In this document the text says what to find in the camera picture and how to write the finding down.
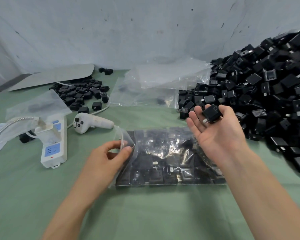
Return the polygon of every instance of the power strip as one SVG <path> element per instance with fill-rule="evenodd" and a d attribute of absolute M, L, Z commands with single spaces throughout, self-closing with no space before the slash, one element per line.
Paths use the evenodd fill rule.
<path fill-rule="evenodd" d="M 61 141 L 43 145 L 41 163 L 46 168 L 58 168 L 61 163 L 67 161 L 67 120 L 61 115 L 52 115 L 47 118 L 46 123 L 52 123 L 61 134 Z"/>

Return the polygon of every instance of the blue outlet cover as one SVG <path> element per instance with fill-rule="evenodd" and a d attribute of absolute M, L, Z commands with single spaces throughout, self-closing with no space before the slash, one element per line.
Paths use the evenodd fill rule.
<path fill-rule="evenodd" d="M 44 156 L 49 157 L 60 152 L 60 143 L 46 147 Z"/>
<path fill-rule="evenodd" d="M 53 125 L 58 131 L 61 130 L 61 123 Z"/>

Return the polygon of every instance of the hand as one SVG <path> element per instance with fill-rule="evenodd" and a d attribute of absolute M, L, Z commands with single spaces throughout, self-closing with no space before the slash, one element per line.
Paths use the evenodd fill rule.
<path fill-rule="evenodd" d="M 109 152 L 111 149 L 120 148 L 120 145 L 121 141 L 109 141 L 93 149 L 70 194 L 80 195 L 80 198 L 92 204 L 110 185 L 132 152 L 129 146 L 123 148 L 118 154 Z"/>
<path fill-rule="evenodd" d="M 219 105 L 219 110 L 223 117 L 214 124 L 203 125 L 205 117 L 202 115 L 200 106 L 196 106 L 194 111 L 190 111 L 187 118 L 187 125 L 199 142 L 204 153 L 220 168 L 225 160 L 228 160 L 239 150 L 247 148 L 241 125 L 229 106 Z"/>

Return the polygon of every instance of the bag of black components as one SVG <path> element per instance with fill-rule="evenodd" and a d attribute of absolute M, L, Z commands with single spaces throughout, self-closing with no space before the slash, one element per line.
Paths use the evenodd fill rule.
<path fill-rule="evenodd" d="M 116 186 L 225 184 L 187 127 L 127 131 L 135 146 Z"/>

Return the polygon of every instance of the green tablecloth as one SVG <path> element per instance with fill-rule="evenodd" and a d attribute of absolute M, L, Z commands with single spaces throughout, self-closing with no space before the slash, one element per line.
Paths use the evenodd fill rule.
<path fill-rule="evenodd" d="M 96 73 L 110 88 L 124 71 Z M 50 85 L 0 93 L 0 123 L 6 108 L 32 99 Z M 76 112 L 67 116 L 73 121 Z M 174 109 L 110 107 L 100 116 L 126 130 L 184 126 Z M 0 239 L 39 239 L 68 194 L 91 150 L 113 139 L 113 130 L 94 128 L 85 134 L 68 129 L 68 160 L 58 169 L 40 163 L 42 143 L 18 138 L 0 151 Z M 300 174 L 264 143 L 248 141 L 300 206 Z M 82 239 L 253 239 L 226 185 L 176 185 L 109 189 L 88 212 Z"/>

